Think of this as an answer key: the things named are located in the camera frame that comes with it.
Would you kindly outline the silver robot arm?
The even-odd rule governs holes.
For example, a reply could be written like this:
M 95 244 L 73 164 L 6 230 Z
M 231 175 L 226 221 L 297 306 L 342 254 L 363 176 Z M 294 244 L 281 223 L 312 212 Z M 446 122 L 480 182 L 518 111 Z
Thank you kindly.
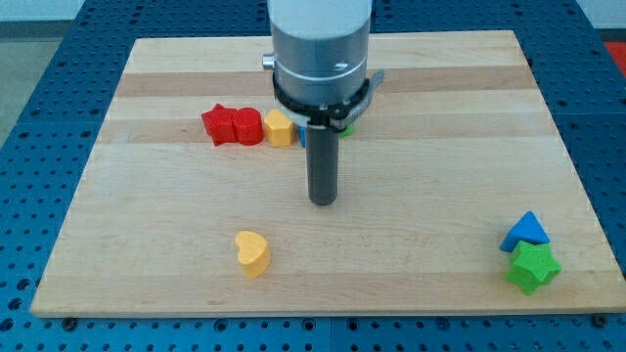
M 269 0 L 275 97 L 299 126 L 342 132 L 367 109 L 384 72 L 367 75 L 371 0 Z

